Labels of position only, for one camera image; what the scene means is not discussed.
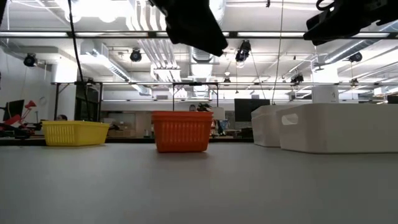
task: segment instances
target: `gray table surface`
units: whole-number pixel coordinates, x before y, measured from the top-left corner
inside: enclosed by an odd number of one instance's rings
[[[398,154],[0,147],[0,223],[398,223]]]

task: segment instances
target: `white storage bin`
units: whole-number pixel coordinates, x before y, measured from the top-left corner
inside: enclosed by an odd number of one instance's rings
[[[280,147],[279,123],[276,111],[292,106],[261,106],[251,113],[254,143],[265,147]]]
[[[276,113],[282,149],[311,153],[398,152],[398,105],[319,103]]]

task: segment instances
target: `black screen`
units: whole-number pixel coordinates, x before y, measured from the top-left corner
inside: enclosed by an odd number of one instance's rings
[[[251,121],[251,113],[260,106],[270,105],[269,100],[235,99],[235,121]]]
[[[3,121],[12,118],[15,115],[22,116],[22,111],[24,110],[24,100],[17,100],[8,102],[6,108],[4,109]]]

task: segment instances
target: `yellow basket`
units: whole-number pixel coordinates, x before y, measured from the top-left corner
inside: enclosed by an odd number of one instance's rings
[[[43,121],[48,146],[89,146],[105,143],[109,124],[88,121]]]

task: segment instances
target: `ceiling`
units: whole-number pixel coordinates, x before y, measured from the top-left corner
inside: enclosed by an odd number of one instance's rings
[[[310,17],[318,14],[315,7],[316,0],[289,0],[284,2],[283,21],[281,24],[282,4],[281,1],[271,1],[271,7],[266,8],[266,1],[247,1],[247,0],[227,0],[227,7],[221,26],[225,31],[300,31],[305,32],[306,21]],[[83,17],[75,24],[76,31],[105,31],[105,30],[128,30],[126,26],[126,14],[128,11],[128,1],[113,1],[115,10],[112,11],[117,19],[111,23],[102,22],[98,17]],[[5,13],[1,30],[70,30],[68,22],[65,20],[63,9],[53,8],[58,4],[55,1],[39,0],[13,0],[9,2],[9,13]],[[364,31],[375,31],[376,26],[367,27]],[[236,68],[234,55],[240,46],[241,39],[228,39],[226,55],[218,58],[213,66],[212,80],[222,82],[225,72],[230,72],[232,82],[258,82],[258,77],[264,82],[282,82],[284,77],[290,78],[288,72],[315,54],[330,53],[342,45],[352,40],[335,40],[327,44],[318,46],[316,49],[309,41],[293,39],[249,39],[252,47],[251,56],[245,61],[243,68]],[[150,81],[149,75],[151,62],[143,53],[141,62],[131,62],[130,53],[134,47],[140,47],[137,39],[101,39],[109,48],[110,57],[130,73],[135,80]],[[9,45],[18,46],[54,46],[62,49],[66,53],[73,55],[73,43],[71,39],[11,39]],[[385,65],[395,62],[397,51],[393,50],[388,54],[374,60],[367,59],[379,55],[398,45],[396,40],[382,40],[367,49],[361,51],[363,62],[359,65],[349,62],[338,62],[336,66],[339,71],[340,80],[350,80],[356,75],[364,72],[377,70]],[[190,75],[189,47],[182,44],[173,45],[173,52],[177,64],[181,69],[181,77]],[[312,71],[310,63],[301,71],[305,81],[311,81]],[[94,77],[98,81],[117,81],[113,74],[102,66],[87,64],[85,75]],[[398,70],[389,70],[369,77],[366,82],[376,82],[382,78],[398,75]]]

